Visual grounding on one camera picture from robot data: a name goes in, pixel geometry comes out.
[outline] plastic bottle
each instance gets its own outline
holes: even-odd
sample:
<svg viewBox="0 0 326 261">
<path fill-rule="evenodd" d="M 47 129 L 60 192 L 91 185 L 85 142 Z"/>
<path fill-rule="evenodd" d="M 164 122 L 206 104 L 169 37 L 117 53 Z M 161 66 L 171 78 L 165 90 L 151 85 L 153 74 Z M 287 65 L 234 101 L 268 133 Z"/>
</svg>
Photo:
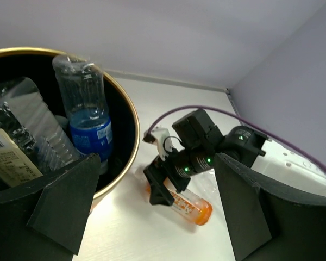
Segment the plastic bottle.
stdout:
<svg viewBox="0 0 326 261">
<path fill-rule="evenodd" d="M 174 197 L 175 201 L 171 208 L 196 225 L 202 226 L 209 220 L 212 213 L 211 204 L 205 199 L 194 194 L 189 189 L 177 194 L 174 185 L 166 179 L 164 185 Z M 146 192 L 150 193 L 150 185 L 147 182 Z"/>
<path fill-rule="evenodd" d="M 113 149 L 103 73 L 94 63 L 69 55 L 54 57 L 52 64 L 73 143 L 83 156 L 99 154 L 103 174 Z"/>
</svg>

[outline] label with barcode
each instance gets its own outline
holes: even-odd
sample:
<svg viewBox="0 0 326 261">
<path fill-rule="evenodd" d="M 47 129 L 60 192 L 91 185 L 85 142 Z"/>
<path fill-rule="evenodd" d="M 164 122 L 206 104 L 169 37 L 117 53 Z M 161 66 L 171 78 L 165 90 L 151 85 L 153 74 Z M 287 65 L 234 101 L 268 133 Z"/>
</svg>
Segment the label with barcode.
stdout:
<svg viewBox="0 0 326 261">
<path fill-rule="evenodd" d="M 30 159 L 11 140 L 7 133 L 0 129 L 0 178 L 10 187 L 15 187 L 42 173 Z"/>
</svg>

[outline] table surface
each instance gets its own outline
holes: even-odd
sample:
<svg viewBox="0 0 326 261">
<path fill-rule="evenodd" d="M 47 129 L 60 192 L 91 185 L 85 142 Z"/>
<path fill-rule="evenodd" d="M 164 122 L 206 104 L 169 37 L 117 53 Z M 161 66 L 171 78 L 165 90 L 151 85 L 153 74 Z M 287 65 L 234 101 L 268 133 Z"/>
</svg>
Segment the table surface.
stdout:
<svg viewBox="0 0 326 261">
<path fill-rule="evenodd" d="M 116 80 L 137 110 L 141 139 L 158 116 L 181 105 L 208 105 L 234 112 L 223 92 Z M 189 111 L 170 115 L 161 125 L 169 128 L 170 134 L 175 134 L 172 123 Z M 223 114 L 213 111 L 208 114 L 223 134 L 239 125 L 237 120 Z M 176 141 L 173 144 L 180 148 Z M 90 215 L 79 255 L 73 261 L 235 260 L 212 172 L 193 177 L 189 185 L 190 190 L 213 206 L 211 218 L 204 226 L 192 225 L 168 207 L 153 207 L 144 200 L 142 186 L 133 173 L 139 165 L 149 164 L 156 155 L 155 146 L 140 143 L 129 173 Z"/>
</svg>

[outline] white wall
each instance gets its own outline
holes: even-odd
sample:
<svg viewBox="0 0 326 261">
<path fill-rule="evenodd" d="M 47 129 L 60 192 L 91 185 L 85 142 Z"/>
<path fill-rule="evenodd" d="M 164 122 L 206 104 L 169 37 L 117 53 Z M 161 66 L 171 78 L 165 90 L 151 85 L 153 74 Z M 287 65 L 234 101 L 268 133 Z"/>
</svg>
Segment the white wall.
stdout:
<svg viewBox="0 0 326 261">
<path fill-rule="evenodd" d="M 45 46 L 105 68 L 232 86 L 326 0 L 0 0 L 0 47 Z"/>
<path fill-rule="evenodd" d="M 326 4 L 231 94 L 242 116 L 326 163 Z"/>
</svg>

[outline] purple cable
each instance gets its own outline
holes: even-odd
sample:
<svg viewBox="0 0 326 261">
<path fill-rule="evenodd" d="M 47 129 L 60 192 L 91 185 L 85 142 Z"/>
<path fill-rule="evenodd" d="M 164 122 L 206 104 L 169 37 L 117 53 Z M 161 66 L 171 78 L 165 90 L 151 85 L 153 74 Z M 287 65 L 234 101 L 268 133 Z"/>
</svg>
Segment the purple cable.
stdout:
<svg viewBox="0 0 326 261">
<path fill-rule="evenodd" d="M 290 143 L 287 140 L 284 140 L 283 138 L 276 136 L 275 134 L 266 131 L 265 129 L 262 129 L 261 127 L 243 119 L 242 117 L 239 117 L 233 113 L 229 113 L 228 111 L 225 110 L 221 110 L 221 109 L 217 109 L 214 107 L 210 107 L 210 106 L 204 106 L 204 105 L 186 105 L 186 106 L 181 106 L 181 107 L 177 107 L 175 109 L 172 109 L 170 111 L 167 111 L 166 113 L 164 113 L 163 115 L 161 115 L 157 120 L 155 120 L 151 126 L 147 129 L 147 134 L 150 134 L 151 131 L 153 130 L 153 128 L 157 125 L 157 123 L 159 123 L 162 119 L 164 119 L 166 116 L 173 114 L 177 111 L 180 110 L 186 110 L 186 109 L 205 109 L 205 110 L 213 110 L 213 111 L 217 111 L 218 113 L 222 113 L 222 114 L 226 114 L 232 118 L 235 118 L 239 121 L 242 121 L 243 123 L 249 125 L 250 127 L 259 130 L 260 132 L 280 141 L 281 143 L 285 144 L 286 146 L 292 148 L 294 151 L 298 152 L 299 154 L 301 154 L 303 157 L 306 157 L 308 160 L 310 160 L 312 163 L 314 163 L 315 165 L 317 165 L 325 174 L 326 174 L 326 165 L 324 165 L 321 161 L 319 161 L 318 159 L 316 159 L 315 157 L 313 157 L 312 155 L 309 155 L 307 152 L 301 150 L 299 147 L 297 147 L 296 145 Z"/>
</svg>

